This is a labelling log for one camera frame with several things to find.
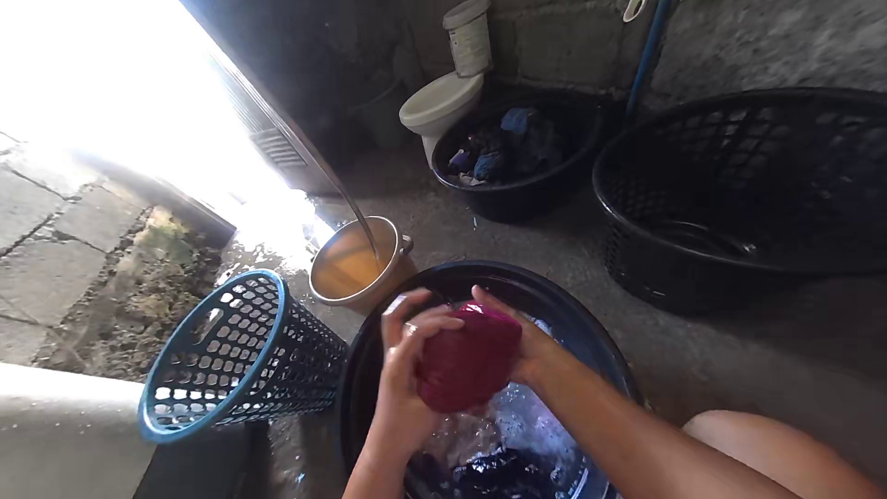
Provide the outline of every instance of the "blue pipe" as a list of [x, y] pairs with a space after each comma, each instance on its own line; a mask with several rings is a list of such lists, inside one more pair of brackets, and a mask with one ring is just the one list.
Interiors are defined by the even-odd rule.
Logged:
[[640, 86], [647, 77], [647, 71], [650, 69], [650, 62], [656, 54], [659, 47], [659, 40], [662, 38], [663, 27], [665, 26], [665, 18], [668, 16], [671, 0], [659, 0], [656, 4], [656, 13], [653, 15], [653, 24], [650, 25], [650, 32], [647, 34], [647, 43], [644, 44], [644, 52], [640, 55], [640, 64], [638, 65], [638, 73], [634, 76], [632, 84], [632, 94], [628, 97], [628, 105], [625, 107], [625, 121], [630, 122], [634, 115], [634, 108], [638, 105], [638, 94]]

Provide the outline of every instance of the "hand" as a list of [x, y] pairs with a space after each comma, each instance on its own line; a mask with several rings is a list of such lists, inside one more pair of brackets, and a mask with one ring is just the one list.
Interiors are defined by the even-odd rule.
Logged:
[[505, 303], [494, 297], [486, 289], [474, 286], [471, 288], [471, 295], [477, 303], [502, 312], [521, 323], [521, 358], [514, 366], [511, 380], [533, 388], [535, 380], [538, 379], [538, 374], [544, 368], [544, 360], [562, 350], [561, 346], [548, 336], [545, 331], [540, 329], [539, 326], [530, 322], [523, 313], [505, 305]]
[[422, 345], [441, 329], [460, 329], [465, 325], [462, 319], [447, 315], [451, 310], [448, 305], [428, 309], [404, 323], [407, 314], [429, 297], [431, 291], [427, 289], [404, 293], [382, 315], [385, 365], [366, 445], [377, 446], [382, 454], [403, 459], [404, 464], [441, 421], [441, 415], [428, 408], [416, 393], [415, 364]]

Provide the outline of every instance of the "leg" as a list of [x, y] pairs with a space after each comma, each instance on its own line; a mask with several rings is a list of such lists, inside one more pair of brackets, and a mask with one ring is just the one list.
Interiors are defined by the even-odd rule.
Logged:
[[684, 432], [744, 463], [802, 499], [887, 495], [834, 450], [787, 424], [742, 412], [701, 413]]

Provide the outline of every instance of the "blue laundry basket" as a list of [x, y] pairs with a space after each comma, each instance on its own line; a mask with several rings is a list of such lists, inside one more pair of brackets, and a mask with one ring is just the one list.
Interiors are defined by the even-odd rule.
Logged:
[[333, 404], [348, 346], [270, 270], [231, 278], [163, 348], [138, 419], [168, 443], [216, 424], [313, 412]]

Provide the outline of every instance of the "red cloth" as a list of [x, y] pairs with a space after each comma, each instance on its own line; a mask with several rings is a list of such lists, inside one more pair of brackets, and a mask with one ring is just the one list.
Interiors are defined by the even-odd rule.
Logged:
[[521, 324], [503, 313], [468, 302], [451, 316], [465, 327], [425, 340], [416, 368], [419, 396], [444, 414], [485, 404], [504, 388], [521, 344]]

